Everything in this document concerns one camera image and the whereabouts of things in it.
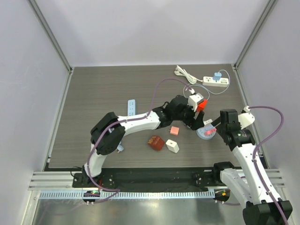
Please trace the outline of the round blue socket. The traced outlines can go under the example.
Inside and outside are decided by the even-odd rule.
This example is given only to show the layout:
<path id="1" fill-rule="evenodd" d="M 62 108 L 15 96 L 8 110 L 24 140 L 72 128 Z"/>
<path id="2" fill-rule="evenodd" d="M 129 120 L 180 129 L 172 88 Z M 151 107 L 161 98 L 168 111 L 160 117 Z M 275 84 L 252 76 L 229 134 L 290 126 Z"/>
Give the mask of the round blue socket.
<path id="1" fill-rule="evenodd" d="M 209 119 L 209 120 L 206 120 L 205 122 L 204 122 L 204 127 L 202 127 L 202 128 L 200 128 L 200 129 L 198 129 L 197 131 L 196 131 L 196 134 L 198 135 L 198 137 L 200 137 L 201 139 L 203 139 L 203 140 L 210 140 L 210 139 L 212 139 L 214 136 L 205 136 L 204 135 L 204 132 L 205 131 L 207 131 L 207 130 L 210 130 L 210 129 L 212 129 L 212 128 L 215 128 L 215 127 L 213 127 L 212 125 L 211 125 L 211 122 L 212 122 L 213 120 L 212 119 Z"/>

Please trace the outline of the red cube socket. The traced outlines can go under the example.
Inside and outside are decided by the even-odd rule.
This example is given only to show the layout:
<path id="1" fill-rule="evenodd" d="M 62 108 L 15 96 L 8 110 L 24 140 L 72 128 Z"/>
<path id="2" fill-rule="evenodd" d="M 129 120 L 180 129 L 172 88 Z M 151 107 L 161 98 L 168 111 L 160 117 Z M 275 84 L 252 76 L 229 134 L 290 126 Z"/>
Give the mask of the red cube socket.
<path id="1" fill-rule="evenodd" d="M 205 109 L 206 105 L 207 105 L 207 102 L 208 102 L 208 100 L 205 99 L 205 100 L 203 100 L 201 103 L 199 103 L 199 104 L 197 105 L 197 111 L 198 111 L 198 112 L 203 111 L 203 110 Z"/>

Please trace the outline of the pink charger plug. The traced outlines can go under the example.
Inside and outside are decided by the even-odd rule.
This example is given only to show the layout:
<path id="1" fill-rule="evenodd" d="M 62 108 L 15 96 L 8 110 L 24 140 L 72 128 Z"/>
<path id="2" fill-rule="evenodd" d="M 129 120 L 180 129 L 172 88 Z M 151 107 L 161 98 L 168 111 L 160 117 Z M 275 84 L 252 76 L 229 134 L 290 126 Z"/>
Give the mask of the pink charger plug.
<path id="1" fill-rule="evenodd" d="M 179 130 L 180 130 L 179 127 L 174 127 L 174 126 L 168 128 L 169 133 L 171 135 L 175 135 L 175 136 L 177 136 L 179 134 Z"/>

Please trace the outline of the white charger plug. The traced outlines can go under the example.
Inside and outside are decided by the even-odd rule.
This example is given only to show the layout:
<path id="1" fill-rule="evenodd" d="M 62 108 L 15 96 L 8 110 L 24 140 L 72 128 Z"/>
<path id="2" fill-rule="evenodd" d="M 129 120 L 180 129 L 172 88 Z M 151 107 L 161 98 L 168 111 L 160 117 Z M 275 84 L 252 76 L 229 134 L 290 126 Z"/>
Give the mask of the white charger plug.
<path id="1" fill-rule="evenodd" d="M 168 139 L 165 144 L 166 144 L 168 150 L 170 150 L 173 153 L 178 153 L 179 146 L 175 141 Z"/>

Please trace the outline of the dark red charger plug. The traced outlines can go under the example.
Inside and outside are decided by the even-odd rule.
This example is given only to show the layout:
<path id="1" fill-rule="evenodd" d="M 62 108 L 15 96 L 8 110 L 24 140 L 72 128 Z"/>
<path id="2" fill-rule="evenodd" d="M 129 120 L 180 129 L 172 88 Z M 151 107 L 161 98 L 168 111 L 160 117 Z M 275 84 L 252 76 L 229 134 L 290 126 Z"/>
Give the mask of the dark red charger plug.
<path id="1" fill-rule="evenodd" d="M 148 145 L 155 151 L 161 151 L 165 145 L 165 141 L 158 135 L 153 135 L 148 140 Z"/>

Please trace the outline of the blue power strip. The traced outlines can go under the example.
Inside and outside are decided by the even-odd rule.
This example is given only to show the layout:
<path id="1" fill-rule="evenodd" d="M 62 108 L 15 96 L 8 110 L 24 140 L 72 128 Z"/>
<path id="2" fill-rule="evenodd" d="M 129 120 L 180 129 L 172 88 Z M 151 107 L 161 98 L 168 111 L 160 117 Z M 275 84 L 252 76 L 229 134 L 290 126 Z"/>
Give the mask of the blue power strip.
<path id="1" fill-rule="evenodd" d="M 134 116 L 136 114 L 136 100 L 130 99 L 127 102 L 127 116 Z M 124 150 L 121 142 L 117 146 L 117 152 L 120 153 Z"/>

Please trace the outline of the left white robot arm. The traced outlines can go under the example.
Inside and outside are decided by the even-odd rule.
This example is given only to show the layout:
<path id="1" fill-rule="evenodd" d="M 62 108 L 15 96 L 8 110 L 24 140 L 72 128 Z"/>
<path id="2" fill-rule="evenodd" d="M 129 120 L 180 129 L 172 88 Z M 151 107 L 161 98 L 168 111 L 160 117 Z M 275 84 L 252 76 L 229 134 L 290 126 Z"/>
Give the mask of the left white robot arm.
<path id="1" fill-rule="evenodd" d="M 91 151 L 82 170 L 83 182 L 88 187 L 99 183 L 106 156 L 114 152 L 123 137 L 144 131 L 165 128 L 173 121 L 182 121 L 191 130 L 204 127 L 203 117 L 207 100 L 199 93 L 189 97 L 177 95 L 170 102 L 134 116 L 107 113 L 91 130 Z"/>

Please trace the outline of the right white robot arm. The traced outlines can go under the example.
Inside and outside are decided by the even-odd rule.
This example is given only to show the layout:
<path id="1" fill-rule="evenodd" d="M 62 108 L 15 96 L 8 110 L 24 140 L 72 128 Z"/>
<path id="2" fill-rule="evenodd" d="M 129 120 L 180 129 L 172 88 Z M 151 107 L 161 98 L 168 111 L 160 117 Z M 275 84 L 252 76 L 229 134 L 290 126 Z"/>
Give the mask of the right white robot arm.
<path id="1" fill-rule="evenodd" d="M 212 125 L 237 158 L 244 173 L 242 179 L 230 162 L 215 163 L 212 182 L 225 184 L 243 208 L 247 225 L 286 225 L 293 207 L 283 200 L 271 183 L 258 154 L 260 145 L 246 127 L 254 122 L 249 107 L 242 114 L 235 109 L 224 109 Z"/>

